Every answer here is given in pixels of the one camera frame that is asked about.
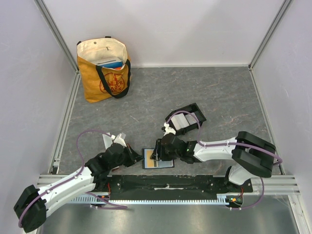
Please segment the black leather card holder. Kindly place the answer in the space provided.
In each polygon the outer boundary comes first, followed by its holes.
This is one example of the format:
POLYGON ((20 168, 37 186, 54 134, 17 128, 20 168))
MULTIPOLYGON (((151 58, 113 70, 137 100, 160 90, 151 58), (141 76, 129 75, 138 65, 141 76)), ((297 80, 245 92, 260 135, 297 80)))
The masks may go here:
POLYGON ((173 160, 171 160, 171 161, 158 161, 158 167, 155 169, 165 169, 165 168, 173 168, 173 167, 174 167, 174 161, 173 160))

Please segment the black plastic card bin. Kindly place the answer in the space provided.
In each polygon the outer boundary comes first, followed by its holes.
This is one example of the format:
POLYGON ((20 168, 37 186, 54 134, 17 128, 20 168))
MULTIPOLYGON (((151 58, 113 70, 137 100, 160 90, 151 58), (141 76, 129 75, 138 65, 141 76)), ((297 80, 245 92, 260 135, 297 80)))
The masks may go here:
MULTIPOLYGON (((192 115, 194 118, 197 119, 197 123, 199 122, 200 127, 202 126, 203 122, 206 121, 206 118, 205 118, 203 112, 198 107, 198 105, 196 103, 192 103, 192 104, 186 105, 182 108, 179 108, 177 110, 174 110, 174 111, 170 112, 170 114, 168 116, 166 116, 165 120, 167 123, 169 123, 170 127, 175 129, 175 127, 173 126, 173 124, 171 122, 171 118, 174 115, 177 115, 180 113, 183 113, 184 115, 192 115)), ((192 131, 195 129, 199 129, 198 124, 192 124, 186 128, 180 129, 180 130, 175 129, 175 131, 176 131, 176 135, 179 136, 179 135, 185 135, 189 131, 192 131)))

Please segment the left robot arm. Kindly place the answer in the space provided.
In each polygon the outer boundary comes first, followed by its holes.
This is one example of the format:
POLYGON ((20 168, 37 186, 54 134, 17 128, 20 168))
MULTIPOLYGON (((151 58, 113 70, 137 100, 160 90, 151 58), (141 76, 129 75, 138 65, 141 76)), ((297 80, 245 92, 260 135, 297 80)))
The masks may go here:
POLYGON ((143 160, 129 145, 113 143, 104 152, 88 160, 75 172, 46 186, 26 187, 14 205, 19 222, 25 233, 40 227, 54 211, 80 194, 107 187, 107 175, 118 166, 130 167, 143 160))

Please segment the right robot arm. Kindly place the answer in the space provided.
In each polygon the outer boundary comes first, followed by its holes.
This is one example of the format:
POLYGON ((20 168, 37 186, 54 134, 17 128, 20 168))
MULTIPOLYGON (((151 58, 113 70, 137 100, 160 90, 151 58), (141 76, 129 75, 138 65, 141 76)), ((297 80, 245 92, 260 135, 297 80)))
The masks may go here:
POLYGON ((156 141, 151 159, 171 161, 179 158, 188 164, 210 160, 232 160, 223 179, 229 192, 236 191, 253 176, 272 176, 276 147, 251 133, 240 131, 236 137, 214 142, 183 141, 173 133, 166 133, 156 141))

